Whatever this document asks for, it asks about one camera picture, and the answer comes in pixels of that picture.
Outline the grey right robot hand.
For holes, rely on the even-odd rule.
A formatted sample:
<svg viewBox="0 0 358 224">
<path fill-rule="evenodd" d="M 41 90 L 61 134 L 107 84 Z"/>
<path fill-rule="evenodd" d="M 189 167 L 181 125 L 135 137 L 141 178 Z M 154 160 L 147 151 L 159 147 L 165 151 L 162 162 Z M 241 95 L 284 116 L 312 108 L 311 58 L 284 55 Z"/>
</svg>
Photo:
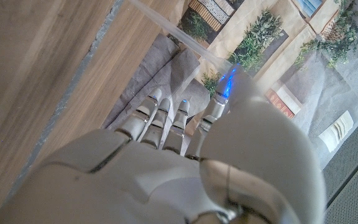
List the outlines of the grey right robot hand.
<svg viewBox="0 0 358 224">
<path fill-rule="evenodd" d="M 324 180 L 309 139 L 240 65 L 223 76 L 188 150 L 189 104 L 169 131 L 154 90 L 115 130 L 46 157 L 0 223 L 322 223 Z"/>
</svg>

